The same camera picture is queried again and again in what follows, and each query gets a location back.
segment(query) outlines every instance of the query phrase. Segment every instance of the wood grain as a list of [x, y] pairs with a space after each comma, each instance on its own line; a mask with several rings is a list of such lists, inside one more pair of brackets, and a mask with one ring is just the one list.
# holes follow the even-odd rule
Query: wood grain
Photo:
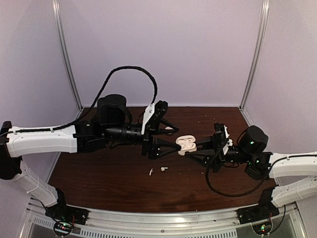
[[[130, 108], [134, 121], [144, 108]], [[232, 139], [247, 127], [237, 108], [169, 108], [165, 116], [180, 128], [175, 141], [192, 134], [202, 139], [213, 134], [213, 124], [228, 126]], [[160, 168], [168, 167], [162, 172]], [[258, 184], [238, 169], [222, 168], [211, 174], [211, 183], [226, 193], [241, 193]], [[123, 212], [188, 212], [238, 207], [258, 202], [261, 191], [275, 186], [273, 180], [251, 195], [229, 198], [210, 191], [205, 169], [195, 162], [172, 154], [158, 160], [141, 156], [141, 146], [121, 146], [90, 154], [62, 153], [50, 184], [62, 189], [71, 205]]]

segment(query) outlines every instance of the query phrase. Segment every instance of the vertical metal post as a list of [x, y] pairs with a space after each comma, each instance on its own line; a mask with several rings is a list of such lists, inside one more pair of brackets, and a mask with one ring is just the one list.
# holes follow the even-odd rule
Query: vertical metal post
[[269, 12], [269, 0], [263, 0], [262, 3], [262, 12], [261, 12], [261, 18], [260, 18], [260, 25], [259, 25], [259, 32], [258, 32], [258, 38], [257, 38], [257, 43], [256, 43], [256, 48], [254, 51], [253, 59], [252, 59], [252, 64], [250, 68], [250, 73], [249, 73], [249, 78], [248, 82], [243, 94], [243, 98], [240, 104], [240, 110], [243, 112], [246, 102], [250, 93], [250, 89], [256, 74], [257, 66], [260, 60], [260, 52], [263, 46], [263, 41], [265, 37], [265, 32], [266, 32], [266, 26], [267, 26], [267, 20], [268, 20], [268, 12]]
[[70, 66], [69, 56], [68, 56], [68, 52], [67, 52], [63, 24], [62, 24], [60, 10], [59, 10], [59, 0], [53, 0], [53, 13], [54, 13], [56, 27], [57, 27], [59, 45], [60, 45], [60, 49], [61, 49], [61, 53], [62, 53], [62, 57], [63, 57], [63, 62], [64, 62], [65, 69], [66, 69], [66, 74], [67, 74], [68, 81], [70, 84], [70, 89], [72, 91], [77, 109], [81, 110], [82, 104], [81, 104], [78, 90], [77, 90], [77, 87], [75, 84], [74, 75], [73, 75], [73, 72], [72, 72], [72, 69]]

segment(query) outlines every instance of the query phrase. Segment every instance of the brown wooden surface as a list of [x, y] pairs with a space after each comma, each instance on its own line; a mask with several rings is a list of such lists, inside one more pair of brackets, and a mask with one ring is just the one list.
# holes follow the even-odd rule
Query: brown wooden surface
[[[144, 108], [130, 108], [134, 121]], [[165, 116], [180, 131], [161, 138], [175, 141], [192, 134], [197, 140], [213, 134], [213, 123], [228, 126], [232, 139], [247, 127], [237, 108], [169, 108]], [[160, 168], [168, 167], [161, 172]], [[257, 185], [238, 169], [222, 168], [210, 175], [215, 188], [226, 193], [241, 193]], [[258, 202], [261, 191], [274, 186], [274, 181], [251, 195], [228, 198], [210, 191], [205, 182], [205, 169], [195, 162], [172, 154], [152, 161], [141, 156], [141, 146], [120, 146], [90, 154], [62, 153], [50, 184], [62, 189], [71, 205], [124, 212], [187, 212], [238, 207]]]

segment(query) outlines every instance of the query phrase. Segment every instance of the white backdrop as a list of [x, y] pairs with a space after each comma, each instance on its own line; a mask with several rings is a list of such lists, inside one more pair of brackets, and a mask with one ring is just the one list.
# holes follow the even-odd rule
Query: white backdrop
[[[238, 106], [250, 71], [262, 0], [63, 0], [60, 10], [75, 82], [89, 106], [115, 67], [138, 65], [172, 106]], [[140, 72], [118, 72], [105, 94], [147, 105]]]
[[[51, 0], [0, 1], [0, 123], [69, 122], [77, 114], [58, 44]], [[23, 157], [46, 180], [56, 153]], [[30, 196], [0, 180], [0, 237], [16, 238]]]
[[[270, 1], [261, 59], [246, 111], [269, 136], [268, 150], [317, 151], [317, 2]], [[310, 238], [317, 198], [298, 203]]]

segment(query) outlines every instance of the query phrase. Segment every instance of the white wall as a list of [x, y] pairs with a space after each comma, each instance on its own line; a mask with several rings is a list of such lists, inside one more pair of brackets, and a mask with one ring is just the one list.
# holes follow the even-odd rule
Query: white wall
[[[264, 47], [246, 105], [269, 136], [268, 150], [317, 151], [317, 2], [270, 1]], [[316, 237], [317, 198], [298, 203]]]
[[[45, 126], [77, 114], [67, 81], [51, 0], [0, 1], [0, 123]], [[55, 153], [25, 156], [47, 179]], [[1, 237], [15, 238], [29, 196], [0, 180]]]
[[[115, 67], [139, 65], [172, 106], [238, 106], [248, 79], [262, 0], [63, 0], [65, 38], [76, 85], [89, 106]], [[118, 72], [105, 93], [147, 105], [153, 87], [140, 72]]]

